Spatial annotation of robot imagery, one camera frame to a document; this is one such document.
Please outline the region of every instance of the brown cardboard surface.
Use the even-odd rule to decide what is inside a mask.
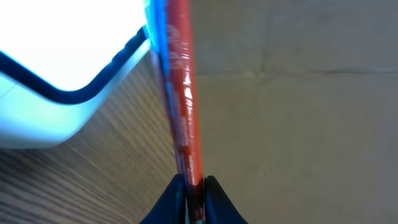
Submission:
[[[249,223],[397,223],[397,84],[200,76],[205,175]]]

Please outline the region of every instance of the plastic wrapping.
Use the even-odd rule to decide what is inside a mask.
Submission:
[[[177,170],[187,184],[188,211],[202,220],[203,169],[198,129],[189,0],[146,1],[148,33],[174,141]]]

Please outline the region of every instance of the wooden table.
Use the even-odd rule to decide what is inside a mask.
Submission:
[[[146,55],[65,143],[0,151],[0,222],[138,223],[174,173],[168,122]]]

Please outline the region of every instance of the black edge trim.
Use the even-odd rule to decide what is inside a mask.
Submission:
[[[111,64],[104,67],[85,87],[75,91],[55,88],[3,52],[0,52],[0,71],[56,103],[83,103],[96,96],[108,84],[145,39],[144,29],[141,27],[137,34],[127,42],[125,47],[113,57]]]

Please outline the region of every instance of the wooden surface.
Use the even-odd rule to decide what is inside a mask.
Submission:
[[[0,151],[0,222],[138,223],[174,173],[147,55],[65,143]]]

